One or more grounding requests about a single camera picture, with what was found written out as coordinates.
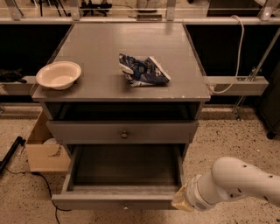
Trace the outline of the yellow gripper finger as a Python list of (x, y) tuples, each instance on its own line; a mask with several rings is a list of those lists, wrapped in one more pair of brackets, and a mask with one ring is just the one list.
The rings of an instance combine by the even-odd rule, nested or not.
[(182, 185), (177, 193), (173, 196), (171, 205), (181, 211), (193, 212), (194, 208), (185, 196), (185, 192), (186, 185)]

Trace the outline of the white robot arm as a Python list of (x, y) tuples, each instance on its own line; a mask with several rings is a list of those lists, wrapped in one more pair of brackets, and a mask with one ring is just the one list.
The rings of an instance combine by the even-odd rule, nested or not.
[(212, 168), (184, 184), (173, 196), (178, 210), (204, 212), (221, 202), (254, 197), (280, 206), (280, 177), (238, 158), (221, 157)]

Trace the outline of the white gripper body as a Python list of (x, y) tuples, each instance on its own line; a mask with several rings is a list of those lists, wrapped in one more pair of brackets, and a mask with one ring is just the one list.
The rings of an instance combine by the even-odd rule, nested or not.
[(191, 208), (205, 212), (214, 207), (214, 185), (209, 175), (196, 175), (187, 182), (185, 199)]

